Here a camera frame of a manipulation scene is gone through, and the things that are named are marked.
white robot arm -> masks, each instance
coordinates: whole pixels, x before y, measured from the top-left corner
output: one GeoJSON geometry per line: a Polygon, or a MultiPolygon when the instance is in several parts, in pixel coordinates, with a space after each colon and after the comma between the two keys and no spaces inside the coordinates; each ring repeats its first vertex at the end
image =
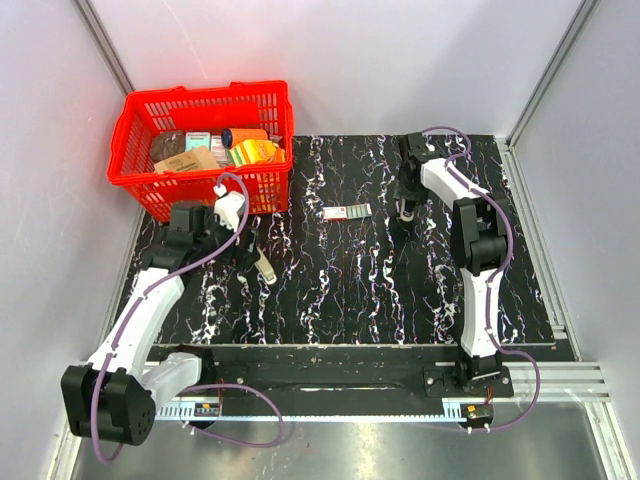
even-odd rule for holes
{"type": "MultiPolygon", "coordinates": [[[[469,187],[465,187],[458,180],[465,177],[454,165],[446,165],[442,153],[428,149],[422,134],[406,135],[399,144],[402,155],[396,189],[400,200],[399,220],[411,222],[415,206],[424,203],[429,192],[442,199],[452,211],[451,253],[460,268],[464,285],[464,328],[459,339],[464,352],[459,365],[462,383],[495,377],[500,374],[502,364],[489,333],[497,336],[498,332],[502,273],[495,275],[491,284],[488,280],[506,255],[505,225],[491,205],[471,189],[491,194],[470,180],[469,187]],[[495,291],[489,310],[487,289],[495,291]],[[490,329],[487,328],[487,311],[490,312],[490,329]]],[[[491,196],[508,211],[504,195],[491,196]]]]}
{"type": "MultiPolygon", "coordinates": [[[[131,298],[111,333],[85,365],[73,365],[65,371],[62,394],[74,435],[92,436],[91,399],[103,371],[97,412],[99,438],[129,445],[139,445],[147,438],[156,411],[174,396],[199,382],[215,383],[213,356],[206,348],[180,346],[149,372],[143,369],[189,274],[166,277],[206,257],[238,229],[244,197],[235,192],[216,193],[219,198],[214,209],[193,203],[173,206],[165,238],[145,253],[131,298]]],[[[216,259],[242,270],[256,265],[267,283],[276,280],[251,229],[216,259]]]]}

gray wall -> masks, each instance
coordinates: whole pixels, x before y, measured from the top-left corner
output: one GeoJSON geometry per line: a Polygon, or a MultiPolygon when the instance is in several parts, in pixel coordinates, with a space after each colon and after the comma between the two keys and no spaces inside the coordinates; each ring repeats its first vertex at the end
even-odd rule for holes
{"type": "Polygon", "coordinates": [[[300,135],[506,135],[580,0],[93,3],[137,89],[277,78],[300,135]]]}
{"type": "Polygon", "coordinates": [[[603,1],[517,152],[583,355],[638,468],[640,4],[603,1]]]}
{"type": "Polygon", "coordinates": [[[95,348],[137,209],[108,184],[122,95],[70,0],[0,13],[2,478],[40,478],[60,377],[95,348]]]}

black bracket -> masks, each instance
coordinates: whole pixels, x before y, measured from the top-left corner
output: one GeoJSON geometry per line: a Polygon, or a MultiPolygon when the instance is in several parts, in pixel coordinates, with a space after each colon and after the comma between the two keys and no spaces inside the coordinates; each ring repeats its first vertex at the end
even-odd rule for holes
{"type": "MultiPolygon", "coordinates": [[[[509,201],[503,193],[490,195],[508,214],[509,201]]],[[[496,210],[482,198],[453,202],[451,256],[458,268],[473,275],[498,268],[507,254],[507,228],[496,210]]]]}
{"type": "Polygon", "coordinates": [[[487,377],[462,384],[456,367],[428,368],[423,371],[425,395],[428,398],[462,398],[491,395],[499,398],[511,398],[514,395],[511,374],[507,367],[501,367],[498,376],[487,377]]]}
{"type": "MultiPolygon", "coordinates": [[[[179,202],[171,207],[169,225],[163,228],[160,242],[145,253],[141,268],[166,268],[170,272],[193,263],[213,252],[233,235],[218,223],[213,209],[195,202],[179,202]]],[[[217,261],[240,270],[248,270],[258,261],[257,232],[247,229],[240,243],[222,252],[217,261]]]]}
{"type": "MultiPolygon", "coordinates": [[[[62,396],[69,429],[91,437],[90,405],[98,371],[91,365],[70,366],[62,376],[62,396]]],[[[140,445],[149,436],[156,416],[151,392],[119,369],[107,373],[98,404],[98,436],[102,440],[140,445]]]]}
{"type": "Polygon", "coordinates": [[[404,198],[412,204],[411,208],[413,208],[416,204],[426,203],[429,197],[429,189],[425,188],[420,181],[422,164],[429,160],[446,158],[447,155],[439,149],[429,150],[420,132],[401,136],[398,139],[398,148],[402,161],[398,171],[394,198],[396,200],[404,198]]]}

marble pattern table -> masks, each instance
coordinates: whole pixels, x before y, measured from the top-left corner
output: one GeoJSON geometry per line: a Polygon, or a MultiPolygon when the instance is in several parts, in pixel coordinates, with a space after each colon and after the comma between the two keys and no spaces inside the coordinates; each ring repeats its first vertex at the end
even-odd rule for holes
{"type": "MultiPolygon", "coordinates": [[[[296,137],[287,212],[255,216],[259,242],[278,275],[210,264],[192,278],[158,344],[442,344],[459,335],[462,277],[449,253],[450,212],[438,199],[398,224],[393,199],[400,161],[393,136],[296,137]],[[371,218],[324,222],[322,207],[370,203],[371,218]]],[[[458,169],[507,193],[515,253],[500,289],[500,338],[552,343],[553,334],[492,136],[474,135],[458,169]]],[[[425,142],[454,152],[462,140],[425,142]]],[[[159,225],[143,220],[121,308],[159,225]]]]}

red plastic basket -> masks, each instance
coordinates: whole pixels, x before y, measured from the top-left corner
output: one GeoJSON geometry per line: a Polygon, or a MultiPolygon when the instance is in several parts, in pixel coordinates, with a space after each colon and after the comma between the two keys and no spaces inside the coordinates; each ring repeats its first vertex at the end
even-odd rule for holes
{"type": "MultiPolygon", "coordinates": [[[[135,197],[157,220],[169,220],[171,205],[194,200],[206,205],[215,202],[213,192],[224,172],[239,175],[249,190],[251,213],[281,212],[289,201],[289,171],[293,167],[293,109],[286,82],[234,82],[225,88],[133,92],[111,140],[111,160],[107,176],[135,197]],[[167,130],[209,131],[264,128],[282,137],[286,162],[269,165],[229,166],[224,170],[155,173],[149,156],[151,141],[167,130]]],[[[230,190],[239,191],[233,181],[230,190]]]]}

